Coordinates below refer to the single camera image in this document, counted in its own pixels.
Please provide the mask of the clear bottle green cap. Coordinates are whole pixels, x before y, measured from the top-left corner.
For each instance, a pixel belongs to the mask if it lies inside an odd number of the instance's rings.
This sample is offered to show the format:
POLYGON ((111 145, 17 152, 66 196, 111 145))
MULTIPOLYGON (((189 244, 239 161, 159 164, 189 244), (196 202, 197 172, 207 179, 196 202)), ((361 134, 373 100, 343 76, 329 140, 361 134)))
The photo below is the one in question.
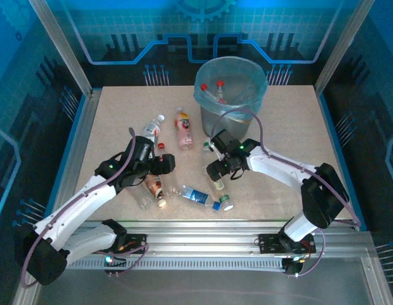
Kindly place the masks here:
POLYGON ((216 160, 216 154, 213 151, 213 149, 210 147, 209 142, 206 140, 203 143, 203 149, 202 149, 202 173, 204 174, 207 183, 211 187, 211 190, 213 192, 220 192, 225 189, 225 184, 221 179, 217 181, 211 180, 207 172, 207 166, 210 163, 214 162, 215 160, 216 160))

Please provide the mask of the grey waste bin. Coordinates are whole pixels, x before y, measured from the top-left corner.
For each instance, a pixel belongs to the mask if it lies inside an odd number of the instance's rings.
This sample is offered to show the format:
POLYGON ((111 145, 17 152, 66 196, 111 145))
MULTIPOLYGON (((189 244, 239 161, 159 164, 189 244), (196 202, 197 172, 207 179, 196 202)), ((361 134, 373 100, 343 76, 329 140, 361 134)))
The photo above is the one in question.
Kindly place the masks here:
POLYGON ((216 134, 226 129, 231 135, 241 140, 247 134, 253 116, 247 112, 234 111, 226 114, 223 118, 201 108, 201 121, 203 130, 207 135, 216 134))

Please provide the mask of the brown label plastic bottle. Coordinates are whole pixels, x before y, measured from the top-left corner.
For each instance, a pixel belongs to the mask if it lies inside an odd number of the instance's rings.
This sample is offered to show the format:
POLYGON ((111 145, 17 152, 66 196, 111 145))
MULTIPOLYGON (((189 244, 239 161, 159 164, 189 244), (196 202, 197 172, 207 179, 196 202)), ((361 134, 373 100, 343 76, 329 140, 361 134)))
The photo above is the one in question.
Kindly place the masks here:
POLYGON ((158 207, 165 208, 167 201, 160 177, 158 175, 148 174, 144 182, 151 195, 153 195, 158 207))

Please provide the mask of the white cap water bottle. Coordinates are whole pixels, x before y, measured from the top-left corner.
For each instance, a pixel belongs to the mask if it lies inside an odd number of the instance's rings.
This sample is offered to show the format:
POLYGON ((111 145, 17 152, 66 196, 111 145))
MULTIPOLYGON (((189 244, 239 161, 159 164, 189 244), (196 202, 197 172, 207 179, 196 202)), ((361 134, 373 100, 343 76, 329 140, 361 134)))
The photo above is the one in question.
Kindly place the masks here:
POLYGON ((154 144, 154 147, 157 147, 158 145, 158 137, 161 133, 161 128, 164 120, 164 115, 158 114, 157 117, 147 123, 142 130, 141 136, 151 140, 154 144))

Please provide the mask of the blue label water bottle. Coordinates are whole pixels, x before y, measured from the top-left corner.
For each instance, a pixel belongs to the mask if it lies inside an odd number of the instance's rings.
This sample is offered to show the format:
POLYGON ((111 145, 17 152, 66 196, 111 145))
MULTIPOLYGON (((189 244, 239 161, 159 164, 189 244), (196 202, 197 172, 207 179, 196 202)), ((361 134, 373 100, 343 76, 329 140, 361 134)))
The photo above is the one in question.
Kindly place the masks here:
POLYGON ((202 191, 198 191, 193 187, 184 185, 181 187, 180 192, 182 197, 185 198, 186 200, 190 200, 194 203, 204 206, 205 208, 210 208, 214 211, 219 211, 221 207, 221 203, 215 201, 210 194, 204 193, 202 191))

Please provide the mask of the clear plastic bottle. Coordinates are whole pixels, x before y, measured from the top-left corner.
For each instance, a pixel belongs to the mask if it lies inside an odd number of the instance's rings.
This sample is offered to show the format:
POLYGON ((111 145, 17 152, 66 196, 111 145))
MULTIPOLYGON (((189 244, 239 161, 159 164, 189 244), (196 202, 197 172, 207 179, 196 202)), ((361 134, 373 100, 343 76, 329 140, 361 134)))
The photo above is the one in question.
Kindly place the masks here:
POLYGON ((143 210, 148 210, 155 205, 155 199, 150 191, 143 185, 135 186, 132 189, 132 196, 143 210))

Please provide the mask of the pink label drink bottle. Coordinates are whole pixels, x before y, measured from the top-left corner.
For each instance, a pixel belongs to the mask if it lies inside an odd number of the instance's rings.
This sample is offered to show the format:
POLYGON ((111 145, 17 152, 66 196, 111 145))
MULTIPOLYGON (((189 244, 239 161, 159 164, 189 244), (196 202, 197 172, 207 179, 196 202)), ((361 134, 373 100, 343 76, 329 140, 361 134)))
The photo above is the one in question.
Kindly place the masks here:
POLYGON ((174 127, 177 132, 179 148, 183 151, 192 149, 193 140, 190 128, 190 120, 188 114, 185 113, 182 107, 177 108, 174 118, 174 127))

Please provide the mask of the clear bottle red cap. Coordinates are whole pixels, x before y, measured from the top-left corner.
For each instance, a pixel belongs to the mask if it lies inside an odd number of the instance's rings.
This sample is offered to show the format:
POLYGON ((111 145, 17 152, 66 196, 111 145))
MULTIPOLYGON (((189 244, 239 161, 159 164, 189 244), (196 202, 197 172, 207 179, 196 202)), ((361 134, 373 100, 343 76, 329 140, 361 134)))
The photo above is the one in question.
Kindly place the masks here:
POLYGON ((219 103, 227 104, 226 100, 223 98, 223 87, 224 87, 224 81, 216 82, 216 96, 219 103))

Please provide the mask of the large clear bottle red label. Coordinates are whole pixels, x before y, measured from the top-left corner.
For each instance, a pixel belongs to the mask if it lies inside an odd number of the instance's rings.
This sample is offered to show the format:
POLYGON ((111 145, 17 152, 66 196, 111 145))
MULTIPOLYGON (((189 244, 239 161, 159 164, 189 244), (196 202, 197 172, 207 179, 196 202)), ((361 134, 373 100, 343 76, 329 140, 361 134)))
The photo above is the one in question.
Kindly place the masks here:
POLYGON ((218 104, 224 104, 227 105, 227 102, 223 99, 220 98, 214 94, 212 94, 209 90, 208 90, 208 86, 206 83, 203 83, 201 85, 201 91, 204 93, 205 96, 209 97, 210 99, 214 100, 216 103, 218 104))

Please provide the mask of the blue plastic bin liner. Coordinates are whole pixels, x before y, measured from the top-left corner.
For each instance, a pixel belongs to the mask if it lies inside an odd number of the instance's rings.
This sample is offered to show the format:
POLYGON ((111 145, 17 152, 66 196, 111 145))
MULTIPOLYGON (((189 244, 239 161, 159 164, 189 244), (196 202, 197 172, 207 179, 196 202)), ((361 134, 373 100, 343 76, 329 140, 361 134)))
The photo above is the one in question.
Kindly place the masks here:
POLYGON ((241 57, 219 57, 206 62, 197 71, 194 99, 199 106, 217 115, 238 108, 258 114, 267 87, 267 77, 260 65, 241 57), (216 103, 201 91, 201 85, 206 83, 208 90, 216 95, 217 81, 224 81, 223 98, 227 105, 216 103))

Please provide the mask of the aluminium table side rail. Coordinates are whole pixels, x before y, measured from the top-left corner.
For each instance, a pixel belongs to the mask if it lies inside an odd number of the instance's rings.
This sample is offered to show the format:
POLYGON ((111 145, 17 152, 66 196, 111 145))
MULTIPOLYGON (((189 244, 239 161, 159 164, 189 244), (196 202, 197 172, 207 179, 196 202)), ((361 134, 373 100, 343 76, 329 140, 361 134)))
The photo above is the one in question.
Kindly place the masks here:
POLYGON ((66 158, 62 162, 57 194, 53 201, 54 209, 63 205, 75 193, 101 93, 101 88, 95 88, 92 96, 79 106, 79 113, 71 129, 72 138, 65 148, 66 158))

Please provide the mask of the aluminium mounting rail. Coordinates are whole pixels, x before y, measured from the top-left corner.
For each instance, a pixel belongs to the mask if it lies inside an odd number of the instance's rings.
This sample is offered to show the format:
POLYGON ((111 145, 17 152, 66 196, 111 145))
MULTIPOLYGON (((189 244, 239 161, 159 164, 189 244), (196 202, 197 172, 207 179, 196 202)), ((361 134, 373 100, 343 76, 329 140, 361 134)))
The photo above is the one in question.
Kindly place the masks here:
POLYGON ((256 257, 259 234, 277 233, 280 221, 137 220, 121 221, 129 233, 147 235, 154 257, 256 257))

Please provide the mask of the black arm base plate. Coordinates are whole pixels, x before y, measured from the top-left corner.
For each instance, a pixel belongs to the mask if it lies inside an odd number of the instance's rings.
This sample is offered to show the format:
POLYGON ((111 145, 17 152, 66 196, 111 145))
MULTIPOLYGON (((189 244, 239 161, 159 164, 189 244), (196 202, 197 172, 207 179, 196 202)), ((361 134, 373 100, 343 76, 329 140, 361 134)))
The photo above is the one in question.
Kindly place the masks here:
POLYGON ((316 245, 312 234, 293 241, 284 234, 259 234, 254 244, 261 254, 314 254, 316 245))
POLYGON ((145 252, 145 244, 147 242, 146 234, 126 234, 119 242, 117 249, 114 251, 116 254, 142 254, 145 252))

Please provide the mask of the aluminium frame post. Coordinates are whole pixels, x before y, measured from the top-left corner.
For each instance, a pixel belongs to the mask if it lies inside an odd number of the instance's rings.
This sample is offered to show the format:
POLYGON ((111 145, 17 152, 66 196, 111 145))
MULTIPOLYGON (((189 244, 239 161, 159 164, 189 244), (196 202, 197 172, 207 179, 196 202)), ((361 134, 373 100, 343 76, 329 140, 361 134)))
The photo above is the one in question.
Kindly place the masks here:
POLYGON ((55 48, 65 62, 69 72, 77 83, 82 94, 90 99, 93 89, 81 67, 77 57, 75 56, 65 34, 63 33, 59 23, 52 13, 48 3, 45 0, 28 0, 32 9, 35 11, 38 19, 42 23, 44 29, 49 35, 55 48))
POLYGON ((343 56, 353 42, 358 30, 361 28, 365 18, 370 12, 375 0, 359 0, 348 22, 346 23, 335 47, 326 61, 315 85, 314 90, 317 97, 323 93, 333 73, 336 71, 343 56))

